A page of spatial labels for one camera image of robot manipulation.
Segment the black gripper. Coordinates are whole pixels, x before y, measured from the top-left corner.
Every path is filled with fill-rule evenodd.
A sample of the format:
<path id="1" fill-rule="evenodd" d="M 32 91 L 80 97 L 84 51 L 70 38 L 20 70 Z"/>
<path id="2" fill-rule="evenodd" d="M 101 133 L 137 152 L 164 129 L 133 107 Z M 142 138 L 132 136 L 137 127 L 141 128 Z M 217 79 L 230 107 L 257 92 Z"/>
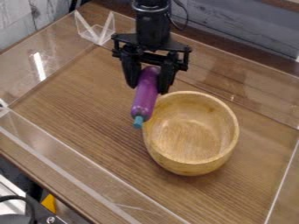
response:
<path id="1" fill-rule="evenodd" d="M 177 70 L 185 71 L 192 49 L 170 37 L 170 14 L 168 8 L 145 10 L 136 8 L 134 33 L 112 35 L 112 55 L 120 59 L 125 83 L 137 85 L 141 64 L 160 66 L 157 92 L 168 93 Z"/>

